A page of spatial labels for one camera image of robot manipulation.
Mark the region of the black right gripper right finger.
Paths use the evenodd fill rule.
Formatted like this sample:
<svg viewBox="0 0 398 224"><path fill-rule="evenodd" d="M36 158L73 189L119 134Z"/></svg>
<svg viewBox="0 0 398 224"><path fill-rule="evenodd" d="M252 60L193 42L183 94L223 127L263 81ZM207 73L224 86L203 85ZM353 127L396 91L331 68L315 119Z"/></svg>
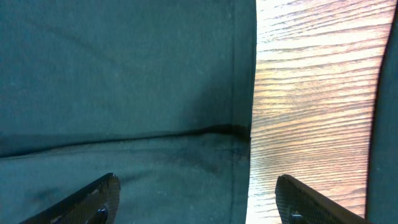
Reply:
<svg viewBox="0 0 398 224"><path fill-rule="evenodd" d="M275 202L282 224L369 224L291 175L281 175Z"/></svg>

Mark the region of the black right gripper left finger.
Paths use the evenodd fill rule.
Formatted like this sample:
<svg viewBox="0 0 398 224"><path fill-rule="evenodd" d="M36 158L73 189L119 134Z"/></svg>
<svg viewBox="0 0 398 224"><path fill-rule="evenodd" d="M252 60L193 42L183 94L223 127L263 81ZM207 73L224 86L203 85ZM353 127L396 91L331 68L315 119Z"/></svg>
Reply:
<svg viewBox="0 0 398 224"><path fill-rule="evenodd" d="M113 224L120 189L119 178L105 174L22 224Z"/></svg>

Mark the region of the plain black t-shirt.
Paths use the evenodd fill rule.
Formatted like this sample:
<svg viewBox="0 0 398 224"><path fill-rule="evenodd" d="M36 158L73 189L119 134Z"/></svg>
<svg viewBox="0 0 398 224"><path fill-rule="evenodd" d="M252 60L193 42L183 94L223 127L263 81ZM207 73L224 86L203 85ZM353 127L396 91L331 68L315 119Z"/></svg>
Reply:
<svg viewBox="0 0 398 224"><path fill-rule="evenodd" d="M244 223L254 1L2 1L1 222L107 173L116 223Z"/></svg>

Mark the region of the black t-shirt with logo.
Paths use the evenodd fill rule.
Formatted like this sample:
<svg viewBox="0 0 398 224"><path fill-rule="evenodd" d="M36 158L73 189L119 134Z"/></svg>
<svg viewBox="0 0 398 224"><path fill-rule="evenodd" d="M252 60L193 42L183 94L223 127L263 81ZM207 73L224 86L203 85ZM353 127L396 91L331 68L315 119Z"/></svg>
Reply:
<svg viewBox="0 0 398 224"><path fill-rule="evenodd" d="M397 12L381 63L369 150L366 218L397 224Z"/></svg>

